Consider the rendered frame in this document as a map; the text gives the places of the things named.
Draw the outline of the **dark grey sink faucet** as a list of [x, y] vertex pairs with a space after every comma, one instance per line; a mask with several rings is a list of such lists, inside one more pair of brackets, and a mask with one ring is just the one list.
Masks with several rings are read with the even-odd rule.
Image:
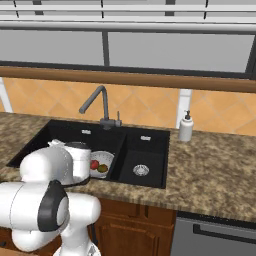
[[94, 102], [94, 100], [98, 97], [99, 94], [102, 94], [103, 113], [104, 113], [104, 117], [100, 119], [100, 125], [105, 130], [110, 130], [112, 127], [121, 127], [122, 120], [120, 119], [120, 112], [117, 112], [117, 119], [109, 118], [108, 95], [107, 95], [107, 90], [103, 85], [100, 85], [96, 88], [96, 90], [91, 94], [91, 96], [80, 107], [79, 112], [81, 114], [84, 114], [87, 111], [87, 109], [91, 106], [91, 104]]

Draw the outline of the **black double sink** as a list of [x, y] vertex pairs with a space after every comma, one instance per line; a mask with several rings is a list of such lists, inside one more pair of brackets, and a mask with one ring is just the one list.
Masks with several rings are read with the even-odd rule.
[[[61, 142], [84, 142], [92, 152], [107, 151], [114, 155], [106, 181], [153, 188], [166, 186], [169, 131], [130, 127], [104, 130], [99, 124], [50, 120], [7, 164], [18, 168], [29, 153], [44, 148], [53, 139]], [[136, 165], [149, 168], [146, 176], [133, 173]]]

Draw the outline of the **white colander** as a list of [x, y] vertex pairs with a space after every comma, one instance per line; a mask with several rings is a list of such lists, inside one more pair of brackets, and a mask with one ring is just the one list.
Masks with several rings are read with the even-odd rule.
[[[95, 151], [91, 153], [91, 161], [98, 160], [99, 165], [106, 164], [108, 166], [108, 171], [110, 170], [113, 159], [114, 159], [114, 155], [107, 151]], [[96, 177], [96, 178], [105, 178], [107, 176], [108, 171], [104, 173], [100, 173], [97, 169], [92, 170], [90, 168], [90, 176]]]

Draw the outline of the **silver sink drain strainer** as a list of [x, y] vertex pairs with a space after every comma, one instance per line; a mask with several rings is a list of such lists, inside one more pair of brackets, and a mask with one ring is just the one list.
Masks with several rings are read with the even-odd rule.
[[149, 168], [146, 165], [139, 164], [133, 168], [133, 173], [137, 176], [146, 176], [149, 174]]

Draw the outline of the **brown wooden window sill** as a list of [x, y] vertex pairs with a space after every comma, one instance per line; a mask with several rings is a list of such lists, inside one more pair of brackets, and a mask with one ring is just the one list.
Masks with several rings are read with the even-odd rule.
[[98, 84], [256, 93], [256, 81], [249, 79], [82, 71], [11, 66], [0, 66], [0, 76], [8, 78], [72, 81]]

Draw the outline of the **white soap dispenser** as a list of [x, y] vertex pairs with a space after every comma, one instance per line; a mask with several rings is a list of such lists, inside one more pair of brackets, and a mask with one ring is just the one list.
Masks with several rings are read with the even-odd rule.
[[180, 121], [178, 138], [180, 141], [188, 142], [191, 140], [194, 121], [187, 110], [185, 116]]

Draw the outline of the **brown wooden cupboard panel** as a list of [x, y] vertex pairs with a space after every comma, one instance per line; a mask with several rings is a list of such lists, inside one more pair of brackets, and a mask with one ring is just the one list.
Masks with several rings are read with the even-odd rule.
[[137, 224], [171, 228], [174, 226], [176, 212], [154, 206], [101, 199], [102, 212], [100, 224], [136, 226]]

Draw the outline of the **brown wooden cupboard door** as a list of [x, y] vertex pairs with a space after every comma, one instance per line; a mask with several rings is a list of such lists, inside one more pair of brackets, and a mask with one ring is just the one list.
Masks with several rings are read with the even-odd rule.
[[101, 215], [92, 237], [102, 256], [157, 256], [159, 238], [147, 224]]

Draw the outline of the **grey dishwasher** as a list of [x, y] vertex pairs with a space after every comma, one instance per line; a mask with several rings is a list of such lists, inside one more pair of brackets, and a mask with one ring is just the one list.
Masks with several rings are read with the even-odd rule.
[[170, 256], [256, 256], [256, 223], [178, 211]]

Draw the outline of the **white wall post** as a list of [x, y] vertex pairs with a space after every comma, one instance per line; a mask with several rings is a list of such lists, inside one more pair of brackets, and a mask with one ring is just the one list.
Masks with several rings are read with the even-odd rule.
[[187, 114], [187, 111], [190, 109], [190, 101], [192, 98], [191, 89], [180, 89], [178, 104], [177, 104], [177, 114], [176, 114], [176, 128], [180, 128], [180, 122]]
[[0, 77], [0, 99], [2, 100], [4, 110], [8, 113], [12, 113], [13, 109], [2, 77]]

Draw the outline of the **window with dark frame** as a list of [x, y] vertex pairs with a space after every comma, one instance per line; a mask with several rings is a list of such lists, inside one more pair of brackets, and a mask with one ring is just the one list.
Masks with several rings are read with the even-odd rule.
[[247, 78], [256, 0], [0, 0], [0, 65]]

